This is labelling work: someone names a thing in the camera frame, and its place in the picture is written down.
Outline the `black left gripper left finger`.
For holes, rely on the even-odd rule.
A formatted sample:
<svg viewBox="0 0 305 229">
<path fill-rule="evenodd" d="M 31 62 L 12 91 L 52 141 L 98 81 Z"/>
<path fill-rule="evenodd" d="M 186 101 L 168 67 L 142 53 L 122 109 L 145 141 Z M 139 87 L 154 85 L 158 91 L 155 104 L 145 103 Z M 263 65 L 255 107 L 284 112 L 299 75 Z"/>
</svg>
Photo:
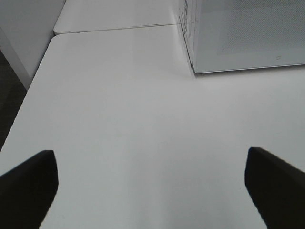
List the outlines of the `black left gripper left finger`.
<svg viewBox="0 0 305 229">
<path fill-rule="evenodd" d="M 0 177 L 0 227 L 38 229 L 59 187 L 55 153 L 43 150 Z"/>
</svg>

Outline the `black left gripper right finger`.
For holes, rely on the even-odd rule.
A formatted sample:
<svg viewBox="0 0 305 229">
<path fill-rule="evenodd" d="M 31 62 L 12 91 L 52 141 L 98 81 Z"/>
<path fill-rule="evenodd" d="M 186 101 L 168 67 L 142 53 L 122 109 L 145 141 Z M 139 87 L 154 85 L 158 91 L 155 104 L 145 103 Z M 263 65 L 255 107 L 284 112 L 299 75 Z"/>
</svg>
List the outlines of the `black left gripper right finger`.
<svg viewBox="0 0 305 229">
<path fill-rule="evenodd" d="M 305 174 L 260 147 L 248 150 L 244 183 L 269 229 L 305 227 Z"/>
</svg>

